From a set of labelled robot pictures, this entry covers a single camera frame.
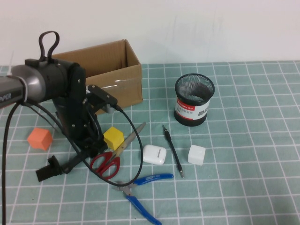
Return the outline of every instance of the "cardboard box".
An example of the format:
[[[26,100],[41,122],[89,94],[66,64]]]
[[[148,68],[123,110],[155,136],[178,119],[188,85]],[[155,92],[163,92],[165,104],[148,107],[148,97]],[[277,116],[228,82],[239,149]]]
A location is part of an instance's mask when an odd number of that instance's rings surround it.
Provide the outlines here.
[[[53,58],[79,63],[86,70],[86,84],[103,88],[118,99],[122,108],[143,101],[142,66],[127,40],[60,53]]]

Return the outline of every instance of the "black pen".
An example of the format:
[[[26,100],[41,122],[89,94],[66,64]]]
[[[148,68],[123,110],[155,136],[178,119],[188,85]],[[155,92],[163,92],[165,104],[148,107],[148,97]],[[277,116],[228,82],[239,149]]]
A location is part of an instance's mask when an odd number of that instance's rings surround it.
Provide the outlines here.
[[[182,178],[184,178],[184,176],[183,176],[183,171],[182,171],[182,167],[181,167],[181,164],[180,164],[180,162],[179,162],[179,159],[178,159],[177,153],[176,153],[176,151],[175,151],[174,145],[173,145],[173,143],[172,143],[172,139],[171,139],[170,133],[169,133],[169,131],[167,131],[167,129],[164,127],[164,125],[163,125],[163,131],[164,131],[165,138],[166,138],[167,141],[169,142],[169,145],[170,145],[171,150],[172,150],[172,152],[173,152],[173,155],[174,155],[174,157],[175,157],[176,164],[177,164],[177,168],[178,168],[178,170],[179,170],[179,172],[180,172],[180,175],[181,175]]]

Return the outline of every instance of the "scissor blade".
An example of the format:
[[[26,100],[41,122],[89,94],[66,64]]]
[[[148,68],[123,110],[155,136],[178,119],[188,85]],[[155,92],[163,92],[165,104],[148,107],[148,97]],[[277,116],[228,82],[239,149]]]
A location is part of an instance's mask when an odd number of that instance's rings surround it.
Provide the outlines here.
[[[145,127],[146,122],[142,123],[137,129],[136,131],[138,133],[141,132],[141,130]],[[115,151],[115,156],[119,156],[121,154],[121,152],[135,139],[136,134],[135,132],[132,132],[127,138],[126,140],[118,147],[118,149]]]
[[[141,125],[139,125],[139,127],[136,129],[136,131],[137,131],[138,133],[140,133],[140,132],[142,131],[142,129],[143,129],[145,126],[146,126],[146,122],[144,122],[144,123],[142,123]],[[132,132],[132,133],[128,136],[128,138],[126,138],[126,140],[125,140],[124,142],[126,142],[127,145],[129,145],[129,144],[135,139],[135,137],[136,137],[135,132]]]

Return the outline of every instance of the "blue pliers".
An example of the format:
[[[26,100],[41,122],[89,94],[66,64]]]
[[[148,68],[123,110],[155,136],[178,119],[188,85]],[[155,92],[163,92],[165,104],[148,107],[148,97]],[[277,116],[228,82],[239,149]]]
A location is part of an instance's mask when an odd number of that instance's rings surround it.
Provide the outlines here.
[[[142,177],[139,179],[136,179],[132,184],[125,186],[125,187],[115,187],[113,189],[118,190],[118,191],[123,191],[125,194],[126,198],[133,204],[133,206],[151,223],[155,225],[161,225],[162,223],[155,219],[137,200],[135,196],[132,195],[130,189],[134,188],[138,185],[143,185],[147,184],[149,182],[155,181],[155,180],[162,180],[162,179],[172,179],[174,176],[171,173],[162,173],[162,174],[156,174],[156,175],[151,175],[147,177]]]

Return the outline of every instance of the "mesh pen holder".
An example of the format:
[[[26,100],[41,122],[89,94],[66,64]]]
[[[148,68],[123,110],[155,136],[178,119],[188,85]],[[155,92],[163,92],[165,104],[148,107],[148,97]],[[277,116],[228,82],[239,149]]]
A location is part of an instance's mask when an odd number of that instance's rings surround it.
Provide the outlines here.
[[[213,82],[201,74],[186,74],[177,80],[175,91],[176,120],[189,127],[202,124],[206,120],[210,98],[215,93]]]

